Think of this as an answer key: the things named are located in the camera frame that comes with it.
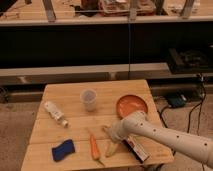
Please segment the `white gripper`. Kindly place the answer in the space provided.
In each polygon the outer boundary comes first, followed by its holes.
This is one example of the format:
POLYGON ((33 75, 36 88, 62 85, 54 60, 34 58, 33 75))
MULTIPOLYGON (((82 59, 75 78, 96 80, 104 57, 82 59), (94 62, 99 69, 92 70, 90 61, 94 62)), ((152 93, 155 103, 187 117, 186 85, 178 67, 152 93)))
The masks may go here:
POLYGON ((111 126, 104 125, 102 129, 107 133, 112 141, 108 144, 105 152, 106 157, 111 157, 116 153, 118 143, 123 140, 121 124, 119 122, 115 122, 111 126))

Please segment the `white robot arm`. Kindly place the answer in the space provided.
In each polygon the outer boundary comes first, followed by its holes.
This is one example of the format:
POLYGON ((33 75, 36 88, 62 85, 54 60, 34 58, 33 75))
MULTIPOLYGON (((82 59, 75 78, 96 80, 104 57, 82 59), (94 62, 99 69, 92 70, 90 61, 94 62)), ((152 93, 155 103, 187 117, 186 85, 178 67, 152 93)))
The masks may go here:
POLYGON ((143 111, 135 111, 103 129, 113 143, 120 143, 131 134, 144 136, 213 169, 212 139, 156 126, 143 111))

